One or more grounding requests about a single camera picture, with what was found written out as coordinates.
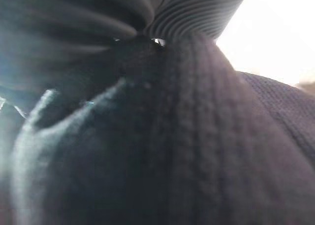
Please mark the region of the right robot hand black cloth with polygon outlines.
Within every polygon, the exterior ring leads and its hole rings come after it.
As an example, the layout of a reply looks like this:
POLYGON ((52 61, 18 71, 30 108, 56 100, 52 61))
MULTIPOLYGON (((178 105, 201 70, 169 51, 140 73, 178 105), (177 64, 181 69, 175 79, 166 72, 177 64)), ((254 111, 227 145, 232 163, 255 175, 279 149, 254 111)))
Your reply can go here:
POLYGON ((32 90, 116 40, 218 38, 243 0, 0 0, 0 85, 32 90))

